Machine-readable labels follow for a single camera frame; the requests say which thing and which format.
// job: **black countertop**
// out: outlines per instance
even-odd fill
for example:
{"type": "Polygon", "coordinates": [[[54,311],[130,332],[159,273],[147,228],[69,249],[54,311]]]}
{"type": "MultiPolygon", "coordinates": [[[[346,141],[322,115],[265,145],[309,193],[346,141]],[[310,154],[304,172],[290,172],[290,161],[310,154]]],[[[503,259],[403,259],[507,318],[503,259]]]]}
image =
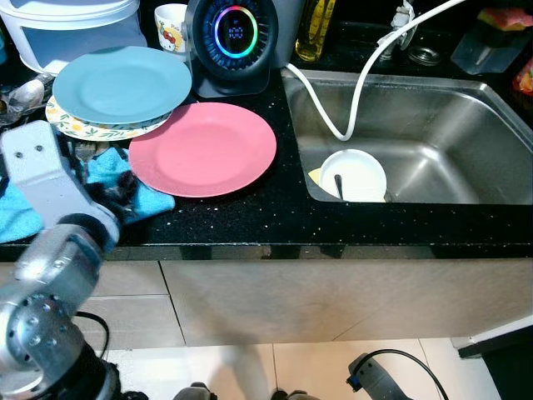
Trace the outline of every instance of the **black countertop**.
{"type": "MultiPolygon", "coordinates": [[[[345,28],[339,28],[340,37],[345,28]]],[[[365,58],[352,47],[346,47],[350,46],[350,41],[340,40],[339,43],[342,44],[330,46],[330,52],[322,61],[309,68],[360,71],[362,63],[351,57],[362,61],[365,58]]],[[[9,71],[19,74],[13,71],[13,64],[17,62],[11,61],[9,71]]],[[[298,66],[306,67],[303,62],[298,66]]],[[[0,77],[6,77],[6,68],[0,67],[0,77]]],[[[428,72],[427,68],[413,66],[403,59],[394,65],[376,66],[373,72],[464,78],[454,76],[461,73],[450,63],[428,72]]],[[[528,102],[515,102],[513,98],[522,95],[517,97],[507,86],[496,83],[492,87],[521,116],[531,117],[528,102]]],[[[257,181],[237,192],[207,199],[177,197],[175,210],[125,227],[109,259],[514,258],[533,255],[531,206],[323,203],[311,198],[306,190],[278,71],[271,75],[265,92],[223,101],[248,108],[271,125],[277,140],[272,165],[257,181]]],[[[28,238],[1,244],[0,260],[16,259],[30,242],[28,238]]]]}

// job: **glass bottle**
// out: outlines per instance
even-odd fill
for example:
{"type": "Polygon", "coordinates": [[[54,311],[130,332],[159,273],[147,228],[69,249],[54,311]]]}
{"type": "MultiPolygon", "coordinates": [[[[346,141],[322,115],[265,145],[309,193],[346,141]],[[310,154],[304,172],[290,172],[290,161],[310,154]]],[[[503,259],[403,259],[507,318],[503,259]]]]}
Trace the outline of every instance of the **glass bottle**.
{"type": "Polygon", "coordinates": [[[296,54],[304,61],[318,61],[336,0],[307,0],[296,36],[296,54]]]}

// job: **white floor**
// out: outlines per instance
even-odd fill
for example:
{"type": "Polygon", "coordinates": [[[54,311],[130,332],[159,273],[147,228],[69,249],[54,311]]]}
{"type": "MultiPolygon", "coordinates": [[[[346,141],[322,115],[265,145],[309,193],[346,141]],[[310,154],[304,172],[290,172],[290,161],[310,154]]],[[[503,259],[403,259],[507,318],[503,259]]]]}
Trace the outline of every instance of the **white floor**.
{"type": "MultiPolygon", "coordinates": [[[[380,348],[396,348],[424,361],[450,400],[499,400],[482,359],[461,360],[450,339],[262,344],[115,350],[123,391],[143,391],[152,400],[172,400],[181,388],[204,382],[219,400],[270,400],[276,388],[306,390],[321,400],[368,400],[345,384],[348,364],[380,348]]],[[[376,360],[409,398],[438,400],[429,376],[411,360],[383,354],[376,360]]]]}

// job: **floral plate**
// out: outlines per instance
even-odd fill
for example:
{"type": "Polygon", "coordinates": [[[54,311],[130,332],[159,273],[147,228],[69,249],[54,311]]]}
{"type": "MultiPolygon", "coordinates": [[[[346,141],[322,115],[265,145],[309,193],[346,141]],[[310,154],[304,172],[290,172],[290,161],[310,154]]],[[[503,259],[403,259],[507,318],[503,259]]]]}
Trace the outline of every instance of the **floral plate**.
{"type": "Polygon", "coordinates": [[[132,139],[159,128],[171,116],[171,112],[145,122],[103,124],[82,121],[64,111],[54,96],[48,100],[47,120],[59,131],[71,138],[93,142],[111,142],[132,139]]]}

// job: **white hose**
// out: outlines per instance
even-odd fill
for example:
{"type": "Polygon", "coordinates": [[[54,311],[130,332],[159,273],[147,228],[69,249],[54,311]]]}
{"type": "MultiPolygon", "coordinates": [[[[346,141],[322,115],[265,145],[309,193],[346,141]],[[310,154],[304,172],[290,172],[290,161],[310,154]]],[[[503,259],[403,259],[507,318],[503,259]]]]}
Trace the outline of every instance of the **white hose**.
{"type": "Polygon", "coordinates": [[[368,75],[368,72],[370,71],[372,64],[374,64],[374,62],[380,57],[380,55],[385,51],[386,48],[392,45],[395,42],[395,40],[397,40],[405,32],[411,30],[413,27],[415,27],[419,23],[423,23],[427,19],[434,17],[436,14],[442,13],[448,8],[451,8],[459,3],[463,3],[464,1],[466,0],[449,0],[441,4],[440,6],[435,7],[431,9],[430,11],[423,13],[422,15],[413,19],[411,22],[407,23],[407,25],[395,31],[375,50],[375,52],[370,56],[370,58],[368,58],[368,61],[366,62],[365,67],[362,69],[359,79],[357,80],[356,90],[354,91],[353,99],[351,100],[350,120],[348,123],[348,129],[346,130],[346,134],[344,135],[336,128],[336,126],[333,124],[331,119],[327,116],[326,110],[324,110],[324,107],[321,105],[320,100],[318,100],[318,97],[316,96],[315,91],[313,90],[311,84],[309,83],[307,78],[304,76],[304,74],[301,73],[301,71],[298,68],[296,68],[294,65],[290,63],[286,65],[286,68],[292,73],[294,73],[296,77],[300,79],[301,82],[304,84],[307,91],[311,95],[312,101],[315,103],[316,109],[320,113],[327,127],[330,128],[330,131],[336,136],[337,139],[345,142],[346,140],[349,140],[351,138],[354,127],[356,126],[357,107],[359,106],[359,97],[361,96],[361,90],[363,89],[363,84],[365,83],[366,75],[368,75]]]}

